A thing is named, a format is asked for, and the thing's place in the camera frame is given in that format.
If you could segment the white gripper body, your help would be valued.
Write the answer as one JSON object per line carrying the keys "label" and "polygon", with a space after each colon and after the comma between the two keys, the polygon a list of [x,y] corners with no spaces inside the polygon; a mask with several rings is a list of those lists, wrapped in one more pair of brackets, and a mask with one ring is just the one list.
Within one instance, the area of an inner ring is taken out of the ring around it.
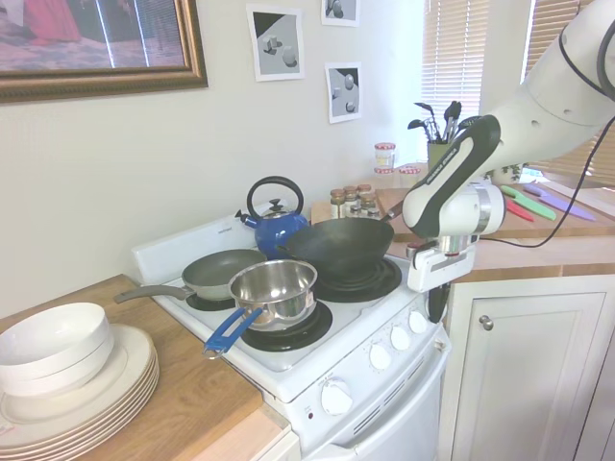
{"label": "white gripper body", "polygon": [[423,250],[407,247],[406,257],[410,262],[408,288],[415,292],[428,292],[466,276],[474,267],[476,249],[475,245],[471,245],[458,255],[445,255],[437,247]]}

